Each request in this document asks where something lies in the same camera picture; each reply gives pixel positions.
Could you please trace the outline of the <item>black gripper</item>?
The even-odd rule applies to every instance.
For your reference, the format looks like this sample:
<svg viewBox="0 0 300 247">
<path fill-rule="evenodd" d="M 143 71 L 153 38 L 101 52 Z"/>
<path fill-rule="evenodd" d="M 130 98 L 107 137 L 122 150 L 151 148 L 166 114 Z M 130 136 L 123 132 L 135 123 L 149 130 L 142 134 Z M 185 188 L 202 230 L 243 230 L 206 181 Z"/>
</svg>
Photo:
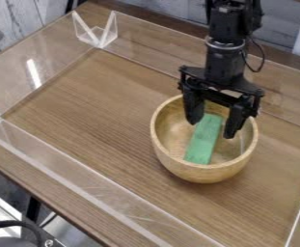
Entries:
<svg viewBox="0 0 300 247">
<path fill-rule="evenodd" d="M 197 124 L 202 120 L 207 100 L 218 103 L 231 109 L 223 137 L 233 139 L 243 128 L 246 118 L 258 116 L 265 90 L 242 75 L 237 76 L 230 84 L 222 84 L 206 78 L 203 68 L 182 66 L 179 72 L 178 89 L 183 94 L 187 122 Z"/>
</svg>

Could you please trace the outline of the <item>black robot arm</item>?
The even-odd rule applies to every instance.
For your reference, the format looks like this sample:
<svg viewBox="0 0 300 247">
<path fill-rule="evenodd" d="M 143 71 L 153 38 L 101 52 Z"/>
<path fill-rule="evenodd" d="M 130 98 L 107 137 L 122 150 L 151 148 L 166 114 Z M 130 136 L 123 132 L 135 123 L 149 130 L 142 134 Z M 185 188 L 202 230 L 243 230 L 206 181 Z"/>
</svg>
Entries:
<svg viewBox="0 0 300 247">
<path fill-rule="evenodd" d="M 265 91 L 245 78 L 250 69 L 247 49 L 262 27 L 261 0 L 206 0 L 207 59 L 202 68 L 179 68 L 186 119 L 197 124 L 211 101 L 230 109 L 223 137 L 231 139 L 259 112 Z"/>
</svg>

